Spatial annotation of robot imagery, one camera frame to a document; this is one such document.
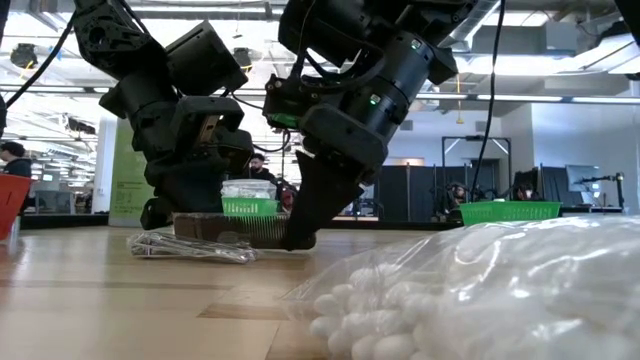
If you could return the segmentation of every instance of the ceiling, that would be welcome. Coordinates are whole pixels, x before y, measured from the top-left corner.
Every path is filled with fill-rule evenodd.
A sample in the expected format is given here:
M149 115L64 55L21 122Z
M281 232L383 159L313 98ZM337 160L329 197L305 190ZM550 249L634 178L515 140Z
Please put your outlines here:
M202 20L208 20L229 49L249 48L253 68L249 73L249 83L243 89L263 89L271 73L286 76L294 60L293 54L277 43L278 22L275 20L279 17L286 0L269 2L273 12L270 20L265 15L263 3L258 2L256 5L255 1L130 0L128 3L162 45L170 44ZM468 24L468 32L454 34L465 38L464 41L457 41L454 46L461 70L460 76L439 86L425 84L423 91L488 93L488 74L491 72L488 57L490 46L486 46L485 43L492 38L491 29L497 23L497 14L494 12L496 4L497 0L480 0L479 8L484 6L485 10L474 14L473 21L477 22L477 26L471 26L476 23ZM34 44L37 46L36 52L40 61L43 60L70 18L73 1L13 0L11 6L12 12L0 47L0 89L3 86L8 89L7 85L22 84L34 72L13 65L9 59L11 51L20 43ZM620 64L608 64L607 67L597 68L598 61L593 62L593 50L598 49L598 41L593 33L601 33L618 17L613 2L609 0L509 0L505 18L507 27L501 43L501 53L504 55L500 57L496 68L500 69L496 70L499 74L498 92L615 95L624 91L625 86L628 87L624 76L609 73ZM560 36L554 36L558 34L564 34L563 37L566 37L561 43L557 39ZM522 45L523 42L531 42L523 39L534 37L544 39L546 45L542 46L542 50ZM623 45L623 41L609 44L610 48L596 55L599 58L607 57L618 49L616 46ZM91 156L94 150L91 144L95 144L97 137L82 135L82 141L73 141L78 134L65 129L65 119L77 119L94 126L98 131L101 119L114 121L114 117L100 108L97 102L99 93L113 86L115 82L87 64L79 53L75 37L70 36L60 56L35 84L34 89L38 86L48 86L49 89L55 90L55 86L71 86L78 87L80 91L59 94L51 94L51 91L33 92L23 95L10 109L8 136L48 139L47 143L70 148L86 157ZM591 61L591 67L577 63L576 59L580 56L584 58L584 63L588 62L587 60ZM627 63L635 58L640 57L632 52L624 59L618 60ZM85 94L83 88L86 87L94 88L97 93ZM260 105L260 102L255 101L254 104ZM512 106L498 106L497 116L512 110ZM441 101L431 102L422 109L447 113L458 108L484 110L485 107L486 104L481 103L459 104L457 101ZM282 140L281 135L275 134L266 125L260 111L246 106L243 108L246 116L242 127L252 133L256 143L271 148L278 147ZM297 171L292 160L292 155L286 156L286 173ZM281 155L270 156L271 167L275 164L279 167L281 161Z

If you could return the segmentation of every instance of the plastic container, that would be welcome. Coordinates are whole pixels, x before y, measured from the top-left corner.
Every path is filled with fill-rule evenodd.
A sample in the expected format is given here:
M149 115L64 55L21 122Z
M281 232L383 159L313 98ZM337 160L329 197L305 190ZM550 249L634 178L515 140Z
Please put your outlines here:
M27 197L29 186L31 186L29 178L0 175L0 240L9 236L24 199Z
M275 200L276 186L267 180L227 180L222 183L222 197Z
M278 202L271 199L222 198L226 216L272 216L278 211Z
M543 201L478 202L460 205L466 226L503 221L548 220L558 217L561 203Z

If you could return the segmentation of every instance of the white container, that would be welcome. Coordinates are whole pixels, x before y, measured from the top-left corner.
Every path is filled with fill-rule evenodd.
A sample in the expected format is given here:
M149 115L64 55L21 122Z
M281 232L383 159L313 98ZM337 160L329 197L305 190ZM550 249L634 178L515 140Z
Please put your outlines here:
M267 180L227 180L222 183L222 197L275 200L276 186Z

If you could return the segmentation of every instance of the monitor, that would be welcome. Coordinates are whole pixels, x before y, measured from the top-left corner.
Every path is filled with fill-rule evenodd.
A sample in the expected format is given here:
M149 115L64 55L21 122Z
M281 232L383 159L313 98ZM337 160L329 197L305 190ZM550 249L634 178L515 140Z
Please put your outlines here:
M597 166L589 165L567 165L567 178L569 180L569 191L573 192L599 192L600 183L598 181L588 181L602 177L602 172Z

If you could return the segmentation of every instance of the green plastic basket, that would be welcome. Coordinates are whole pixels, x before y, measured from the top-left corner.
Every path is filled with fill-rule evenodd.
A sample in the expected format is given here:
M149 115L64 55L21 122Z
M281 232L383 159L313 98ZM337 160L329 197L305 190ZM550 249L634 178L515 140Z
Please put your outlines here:
M222 198L226 216L272 216L278 211L278 202L271 199Z
M561 203L541 201L487 201L460 205L465 225L487 222L547 220L558 217Z

